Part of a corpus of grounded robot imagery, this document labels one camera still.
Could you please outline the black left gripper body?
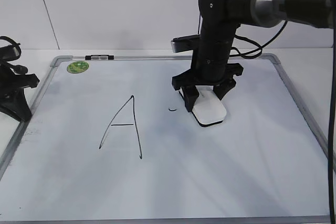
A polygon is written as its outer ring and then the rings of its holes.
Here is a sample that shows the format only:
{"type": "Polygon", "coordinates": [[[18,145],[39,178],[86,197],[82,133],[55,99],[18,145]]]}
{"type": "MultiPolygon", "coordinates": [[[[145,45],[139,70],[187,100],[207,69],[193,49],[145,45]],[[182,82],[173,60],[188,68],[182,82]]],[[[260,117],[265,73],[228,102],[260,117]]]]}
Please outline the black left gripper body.
{"type": "Polygon", "coordinates": [[[1,61],[1,100],[11,97],[15,91],[36,88],[40,80],[35,74],[28,74],[28,68],[1,61]]]}

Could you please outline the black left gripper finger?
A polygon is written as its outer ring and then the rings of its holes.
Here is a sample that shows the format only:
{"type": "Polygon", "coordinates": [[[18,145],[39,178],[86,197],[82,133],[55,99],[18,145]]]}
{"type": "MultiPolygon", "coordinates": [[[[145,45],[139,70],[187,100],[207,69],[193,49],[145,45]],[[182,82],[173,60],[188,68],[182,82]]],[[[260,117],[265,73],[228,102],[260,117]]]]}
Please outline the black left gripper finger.
{"type": "Polygon", "coordinates": [[[1,95],[1,113],[18,122],[27,122],[32,118],[32,112],[27,104],[23,89],[1,95]]]}

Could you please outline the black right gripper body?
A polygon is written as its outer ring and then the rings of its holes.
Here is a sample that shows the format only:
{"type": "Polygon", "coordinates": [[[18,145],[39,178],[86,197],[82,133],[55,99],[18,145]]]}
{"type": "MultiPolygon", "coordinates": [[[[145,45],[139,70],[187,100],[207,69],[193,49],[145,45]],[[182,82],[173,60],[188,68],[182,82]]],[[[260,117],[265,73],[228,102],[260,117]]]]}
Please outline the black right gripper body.
{"type": "Polygon", "coordinates": [[[241,76],[243,70],[239,63],[227,63],[218,67],[205,67],[205,69],[197,68],[195,63],[191,63],[188,70],[172,77],[172,86],[174,90],[184,86],[216,86],[226,79],[241,76]]]}

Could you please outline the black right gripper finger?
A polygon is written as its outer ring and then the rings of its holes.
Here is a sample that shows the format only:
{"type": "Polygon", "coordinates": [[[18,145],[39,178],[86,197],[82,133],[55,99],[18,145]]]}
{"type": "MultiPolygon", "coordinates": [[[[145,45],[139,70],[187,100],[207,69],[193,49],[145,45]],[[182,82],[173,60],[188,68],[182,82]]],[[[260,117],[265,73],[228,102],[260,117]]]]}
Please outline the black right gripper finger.
{"type": "Polygon", "coordinates": [[[219,85],[213,86],[213,92],[219,100],[222,100],[223,97],[234,87],[236,86],[236,81],[233,78],[226,79],[219,85]]]}
{"type": "Polygon", "coordinates": [[[183,87],[183,99],[187,112],[191,112],[194,104],[199,97],[199,91],[196,86],[184,86],[183,87]]]}

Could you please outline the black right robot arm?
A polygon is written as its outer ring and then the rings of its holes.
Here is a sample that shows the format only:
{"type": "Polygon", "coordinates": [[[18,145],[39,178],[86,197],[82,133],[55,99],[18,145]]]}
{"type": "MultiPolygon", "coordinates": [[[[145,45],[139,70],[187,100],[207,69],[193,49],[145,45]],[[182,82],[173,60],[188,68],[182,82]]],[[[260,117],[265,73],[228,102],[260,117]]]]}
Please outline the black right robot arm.
{"type": "Polygon", "coordinates": [[[188,111],[199,96],[197,87],[211,86],[222,99],[235,86],[234,76],[242,75],[240,64],[228,62],[239,26],[272,28],[286,21],[335,27],[335,0],[198,0],[198,7],[200,34],[171,41],[175,53],[193,53],[190,68],[172,79],[173,88],[182,91],[188,111]]]}

